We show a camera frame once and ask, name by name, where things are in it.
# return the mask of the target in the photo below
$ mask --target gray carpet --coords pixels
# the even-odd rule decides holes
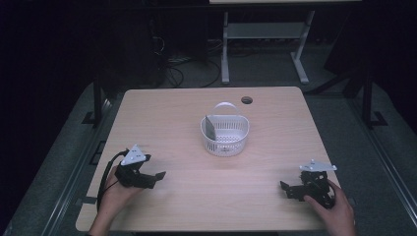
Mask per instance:
[[[300,85],[290,60],[289,52],[295,45],[267,43],[256,44],[254,48],[256,53],[229,58],[229,87],[295,86],[309,90],[334,76],[323,69],[331,50],[329,45],[305,48],[302,62],[311,80],[306,86]],[[209,59],[219,65],[218,54]],[[184,74],[180,88],[201,87],[215,79],[218,73],[212,63],[199,61],[175,68]],[[176,71],[172,73],[176,81],[180,81],[180,75]],[[166,80],[160,87],[172,88],[172,84]],[[217,80],[211,87],[223,85]],[[361,95],[352,100],[345,99],[340,95],[343,87],[344,83],[338,84],[322,95],[308,95],[306,100],[328,156],[338,167],[336,174],[340,185],[355,203],[358,233],[417,235],[416,226],[382,165],[380,151],[370,138],[378,139],[412,195],[417,196],[414,184],[417,180],[414,170],[417,137],[377,86],[374,86],[373,110],[382,112],[388,126],[368,130],[358,118]],[[86,113],[92,111],[93,103],[92,87],[86,88],[12,219],[12,235],[84,235],[75,228],[75,221],[95,170],[89,161],[100,142],[107,139],[122,98],[123,92],[111,100],[103,121],[93,129],[91,125],[82,124]],[[131,234],[113,232],[111,235]],[[316,231],[279,232],[279,235],[327,234]]]

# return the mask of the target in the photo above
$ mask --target black cable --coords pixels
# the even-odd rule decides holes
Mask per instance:
[[[113,187],[115,184],[117,184],[119,182],[119,180],[117,180],[116,182],[114,182],[113,184],[111,184],[110,186],[108,186],[107,188],[105,188],[105,190],[103,191],[103,194],[110,189],[111,187]]]
[[[211,81],[210,83],[208,83],[204,86],[201,86],[201,88],[207,88],[207,87],[211,86],[212,84],[214,84],[218,80],[218,78],[220,78],[220,74],[221,74],[221,69],[217,64],[215,64],[213,61],[210,61],[210,60],[207,60],[207,61],[210,62],[212,65],[214,65],[217,68],[217,76],[215,77],[215,79],[213,81]]]
[[[181,84],[184,82],[184,74],[182,73],[182,71],[180,71],[180,70],[178,70],[176,68],[173,68],[173,67],[168,67],[167,69],[169,71],[169,74],[171,75],[171,77],[167,77],[168,78],[168,82],[173,85],[173,88],[174,89],[180,88]],[[174,71],[178,72],[181,75],[181,80],[180,80],[179,83],[175,80],[175,77],[172,74],[172,71],[171,70],[174,70]]]
[[[261,51],[261,49],[256,50],[252,44],[255,43],[250,43],[248,41],[240,41],[240,42],[234,42],[233,44],[229,44],[228,47],[228,51],[229,51],[229,56],[230,57],[249,57],[252,55],[256,55],[259,54],[259,52]]]
[[[114,160],[119,157],[120,155],[126,156],[127,153],[129,152],[128,149],[124,150],[124,151],[120,151],[119,153],[117,153],[108,163],[107,166],[105,167],[103,176],[101,177],[101,182],[100,182],[100,187],[98,188],[98,194],[97,194],[97,211],[100,209],[100,204],[101,204],[101,199],[103,198],[104,192],[110,188],[111,186],[113,186],[116,183],[113,183],[110,187],[104,189],[105,187],[105,183],[107,181],[107,176],[108,173],[110,172],[111,166],[113,166],[113,162]]]

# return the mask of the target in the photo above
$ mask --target finger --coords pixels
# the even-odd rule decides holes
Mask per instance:
[[[334,184],[331,180],[328,179],[328,184],[334,191],[334,196],[336,199],[345,200],[347,201],[346,195],[344,194],[343,190],[340,189],[336,184]]]
[[[322,205],[320,205],[315,199],[306,195],[304,196],[304,201],[309,203],[309,205],[313,208],[313,210],[323,219],[325,219],[328,210],[325,209]]]

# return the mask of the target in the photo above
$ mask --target robotic hand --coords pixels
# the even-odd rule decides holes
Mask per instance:
[[[131,150],[126,149],[121,151],[107,163],[106,169],[104,170],[100,187],[98,189],[97,210],[100,208],[101,199],[106,191],[104,186],[107,180],[107,175],[113,165],[114,160],[120,155],[125,157],[122,161],[120,161],[114,175],[117,177],[119,183],[126,188],[134,187],[153,189],[156,181],[162,180],[165,176],[165,171],[157,173],[154,176],[142,174],[141,171],[139,171],[144,162],[150,160],[150,155],[144,155],[137,145],[134,145]]]
[[[315,199],[324,208],[332,208],[334,199],[328,194],[330,186],[328,184],[327,170],[336,170],[334,165],[317,162],[312,159],[310,164],[300,166],[301,181],[303,185],[292,186],[280,181],[281,189],[286,192],[288,199],[298,199],[304,201],[304,196],[308,195]]]
[[[142,174],[139,169],[144,162],[150,160],[150,155],[144,155],[138,146],[133,146],[125,158],[119,163],[116,170],[116,177],[124,187],[136,187],[153,189],[156,181],[162,180],[166,171],[157,173],[154,176]]]

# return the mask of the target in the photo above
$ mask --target dark background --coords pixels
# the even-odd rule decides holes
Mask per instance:
[[[0,232],[87,85],[99,81],[108,96],[155,88],[165,62],[152,52],[154,33],[165,37],[168,50],[200,58],[206,56],[207,38],[221,35],[219,12],[155,17],[96,10],[103,2],[0,1]],[[365,1],[351,12],[327,66],[340,74],[367,58],[375,82],[417,133],[416,10],[415,1]],[[318,11],[309,41],[333,42],[345,16]]]

